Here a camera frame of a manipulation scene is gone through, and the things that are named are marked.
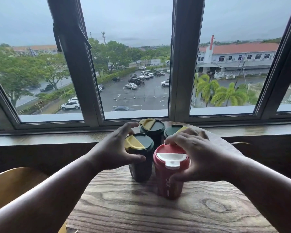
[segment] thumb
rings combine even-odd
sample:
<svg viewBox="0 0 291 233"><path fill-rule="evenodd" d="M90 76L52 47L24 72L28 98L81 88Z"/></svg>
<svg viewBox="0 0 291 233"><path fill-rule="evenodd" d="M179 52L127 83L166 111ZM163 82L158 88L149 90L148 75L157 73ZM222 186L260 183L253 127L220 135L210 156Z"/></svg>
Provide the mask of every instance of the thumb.
<svg viewBox="0 0 291 233"><path fill-rule="evenodd" d="M187 182L187 181L194 181L194 168L189 167L188 169L177 172L169 178L170 182L180 181L180 182Z"/></svg>
<svg viewBox="0 0 291 233"><path fill-rule="evenodd" d="M129 154L126 153L127 161L129 164L131 163L141 163L146 161L146 157L141 154Z"/></svg>

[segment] left hand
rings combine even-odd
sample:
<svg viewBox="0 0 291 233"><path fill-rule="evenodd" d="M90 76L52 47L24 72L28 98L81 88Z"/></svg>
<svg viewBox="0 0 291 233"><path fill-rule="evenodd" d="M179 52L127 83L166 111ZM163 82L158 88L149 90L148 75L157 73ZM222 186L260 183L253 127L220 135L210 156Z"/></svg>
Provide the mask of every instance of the left hand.
<svg viewBox="0 0 291 233"><path fill-rule="evenodd" d="M140 163L146 157L140 154L129 154L124 148L127 134L134 134L132 128L138 127L139 123L129 122L119 127L95 145L87 154L86 158L99 171L115 169L131 163Z"/></svg>

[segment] right hand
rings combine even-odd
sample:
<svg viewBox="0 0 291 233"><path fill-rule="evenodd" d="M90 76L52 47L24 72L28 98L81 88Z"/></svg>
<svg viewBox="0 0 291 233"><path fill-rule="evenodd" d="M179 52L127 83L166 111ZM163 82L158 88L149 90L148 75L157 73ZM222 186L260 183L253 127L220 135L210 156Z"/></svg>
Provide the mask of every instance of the right hand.
<svg viewBox="0 0 291 233"><path fill-rule="evenodd" d="M169 136L165 144L179 145L191 159L190 167L173 174L172 181L220 181L226 180L233 169L234 155L209 141L203 130L188 128L183 132Z"/></svg>

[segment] building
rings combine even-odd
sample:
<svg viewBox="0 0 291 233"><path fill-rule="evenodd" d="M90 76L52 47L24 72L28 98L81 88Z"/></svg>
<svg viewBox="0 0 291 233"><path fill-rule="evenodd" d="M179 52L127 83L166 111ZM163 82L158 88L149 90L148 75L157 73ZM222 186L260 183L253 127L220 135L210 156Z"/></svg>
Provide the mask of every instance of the building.
<svg viewBox="0 0 291 233"><path fill-rule="evenodd" d="M209 46L199 48L196 70L215 78L267 74L278 45L253 42L217 46L212 36Z"/></svg>
<svg viewBox="0 0 291 233"><path fill-rule="evenodd" d="M57 54L56 45L42 45L42 46L12 46L12 49L17 55L31 55L39 54Z"/></svg>

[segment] black car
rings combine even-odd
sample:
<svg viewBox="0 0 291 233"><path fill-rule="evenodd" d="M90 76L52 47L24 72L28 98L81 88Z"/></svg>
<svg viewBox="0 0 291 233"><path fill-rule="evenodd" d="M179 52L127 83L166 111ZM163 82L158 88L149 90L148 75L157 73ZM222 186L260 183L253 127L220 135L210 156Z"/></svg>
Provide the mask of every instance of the black car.
<svg viewBox="0 0 291 233"><path fill-rule="evenodd" d="M44 89L40 89L40 92L47 92L53 89L53 85L52 84L48 84Z"/></svg>
<svg viewBox="0 0 291 233"><path fill-rule="evenodd" d="M130 109L129 107L124 106L124 105L120 105L120 106L116 106L111 111L128 111L128 110L133 110L133 109Z"/></svg>
<svg viewBox="0 0 291 233"><path fill-rule="evenodd" d="M140 85L140 83L142 82L141 80L139 79L136 79L136 78L131 78L128 80L129 83L135 83L136 85Z"/></svg>
<svg viewBox="0 0 291 233"><path fill-rule="evenodd" d="M162 75L162 73L161 73L161 72L159 72L159 71L156 71L156 72L154 72L154 75L155 75L155 76L161 76L161 75Z"/></svg>
<svg viewBox="0 0 291 233"><path fill-rule="evenodd" d="M114 82L119 82L121 79L119 78L119 77L117 77L117 78L112 78L112 81L114 81Z"/></svg>

